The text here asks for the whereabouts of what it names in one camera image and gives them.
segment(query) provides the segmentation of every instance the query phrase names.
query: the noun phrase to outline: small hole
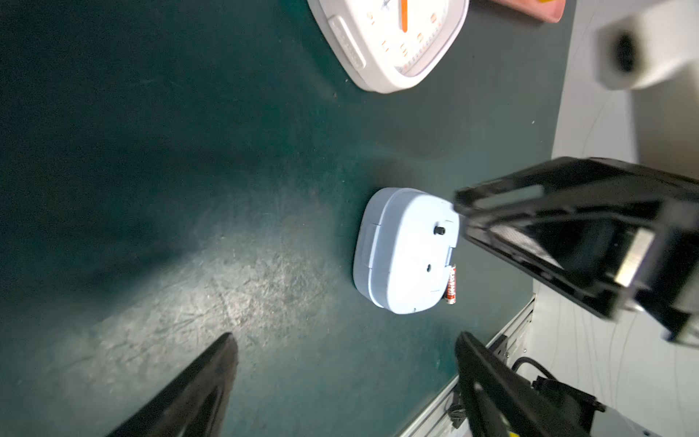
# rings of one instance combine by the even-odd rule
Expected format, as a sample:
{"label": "small hole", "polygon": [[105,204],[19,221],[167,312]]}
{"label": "small hole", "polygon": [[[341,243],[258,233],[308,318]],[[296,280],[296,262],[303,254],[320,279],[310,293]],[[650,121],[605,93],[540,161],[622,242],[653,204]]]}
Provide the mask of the small hole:
{"label": "small hole", "polygon": [[622,34],[617,41],[617,66],[624,73],[631,73],[636,67],[636,47],[631,35]]}

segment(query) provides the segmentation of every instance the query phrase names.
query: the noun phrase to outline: black cable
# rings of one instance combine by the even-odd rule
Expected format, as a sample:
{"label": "black cable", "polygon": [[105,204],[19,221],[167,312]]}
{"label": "black cable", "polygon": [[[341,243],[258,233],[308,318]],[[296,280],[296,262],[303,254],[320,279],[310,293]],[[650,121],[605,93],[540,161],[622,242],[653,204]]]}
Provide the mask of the black cable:
{"label": "black cable", "polygon": [[535,359],[531,359],[531,358],[529,358],[529,357],[520,357],[520,358],[517,358],[517,360],[512,364],[512,371],[516,373],[516,372],[517,372],[517,369],[518,369],[522,364],[524,364],[524,363],[529,363],[529,364],[531,364],[532,366],[534,366],[534,367],[536,367],[537,369],[539,369],[539,372],[543,373],[544,376],[545,376],[546,378],[549,378],[550,380],[557,381],[556,377],[553,376],[553,375],[551,374],[551,372],[549,372],[548,370],[546,370],[546,368],[545,368],[544,366],[542,366],[541,364],[539,364],[538,361],[536,361]]}
{"label": "black cable", "polygon": [[463,405],[452,405],[447,409],[447,415],[453,421],[466,417],[466,407]]}

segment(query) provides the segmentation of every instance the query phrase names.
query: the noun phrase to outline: clock face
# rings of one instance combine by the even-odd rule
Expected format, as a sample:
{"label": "clock face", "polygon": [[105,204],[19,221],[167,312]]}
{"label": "clock face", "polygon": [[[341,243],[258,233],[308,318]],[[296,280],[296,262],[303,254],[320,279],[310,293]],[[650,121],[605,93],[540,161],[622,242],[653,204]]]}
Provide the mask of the clock face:
{"label": "clock face", "polygon": [[449,0],[365,0],[368,43],[405,74],[425,54],[447,18]]}

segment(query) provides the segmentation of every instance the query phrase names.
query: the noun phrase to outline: red battery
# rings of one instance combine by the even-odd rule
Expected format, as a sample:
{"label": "red battery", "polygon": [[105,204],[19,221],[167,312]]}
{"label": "red battery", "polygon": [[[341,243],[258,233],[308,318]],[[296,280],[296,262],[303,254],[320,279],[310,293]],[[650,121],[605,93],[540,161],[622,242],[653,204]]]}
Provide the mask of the red battery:
{"label": "red battery", "polygon": [[449,266],[449,282],[447,282],[445,299],[449,305],[456,303],[456,266]]}

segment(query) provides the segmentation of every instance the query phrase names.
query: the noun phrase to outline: pink object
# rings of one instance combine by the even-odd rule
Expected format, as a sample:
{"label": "pink object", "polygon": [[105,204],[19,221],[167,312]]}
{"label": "pink object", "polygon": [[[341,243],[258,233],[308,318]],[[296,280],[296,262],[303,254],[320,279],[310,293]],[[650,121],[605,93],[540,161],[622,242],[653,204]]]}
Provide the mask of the pink object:
{"label": "pink object", "polygon": [[509,6],[512,9],[517,9],[519,12],[524,12],[534,18],[545,21],[547,23],[557,23],[563,17],[563,9],[565,9],[565,0],[493,0],[501,5]]}

